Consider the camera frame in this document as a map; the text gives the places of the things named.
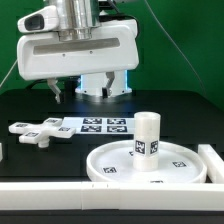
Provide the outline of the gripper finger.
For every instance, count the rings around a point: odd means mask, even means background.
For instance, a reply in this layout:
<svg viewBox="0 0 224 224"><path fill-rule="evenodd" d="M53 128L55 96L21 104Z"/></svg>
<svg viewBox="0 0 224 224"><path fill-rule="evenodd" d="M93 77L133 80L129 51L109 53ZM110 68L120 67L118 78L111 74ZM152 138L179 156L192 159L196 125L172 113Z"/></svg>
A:
<svg viewBox="0 0 224 224"><path fill-rule="evenodd" d="M55 94L55 100L57 103L60 103L61 102L61 97L60 97L60 94L61 94L61 90L59 89L59 87L57 86L57 82L58 80L55 79L55 78L51 78L51 79L48 79L47 80L47 84L48 84L48 87L52 90L52 92Z"/></svg>
<svg viewBox="0 0 224 224"><path fill-rule="evenodd" d="M106 77L108 79L106 86L102 88L102 97L108 98L111 95L111 86L115 80L115 73L114 72L107 72Z"/></svg>

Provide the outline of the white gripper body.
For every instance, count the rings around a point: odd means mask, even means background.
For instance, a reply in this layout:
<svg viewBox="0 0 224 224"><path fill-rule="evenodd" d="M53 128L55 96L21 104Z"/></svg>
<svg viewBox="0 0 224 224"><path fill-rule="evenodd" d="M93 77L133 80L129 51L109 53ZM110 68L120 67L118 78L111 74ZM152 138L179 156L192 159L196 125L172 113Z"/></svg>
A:
<svg viewBox="0 0 224 224"><path fill-rule="evenodd" d="M61 78L135 69L137 22L113 20L92 30L92 38L61 42L56 32L24 35L17 44L24 80Z"/></svg>

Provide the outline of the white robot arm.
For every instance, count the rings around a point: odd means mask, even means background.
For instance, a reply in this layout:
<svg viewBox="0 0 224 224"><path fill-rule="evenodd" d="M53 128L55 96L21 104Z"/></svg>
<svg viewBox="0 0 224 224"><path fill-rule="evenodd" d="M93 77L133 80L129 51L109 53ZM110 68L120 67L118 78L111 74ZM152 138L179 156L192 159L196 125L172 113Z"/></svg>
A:
<svg viewBox="0 0 224 224"><path fill-rule="evenodd" d="M100 0L43 0L45 7L21 18L17 44L20 76L47 81L57 101L59 78L80 78L76 96L95 102L127 96L127 72L138 66L137 21L108 15Z"/></svg>

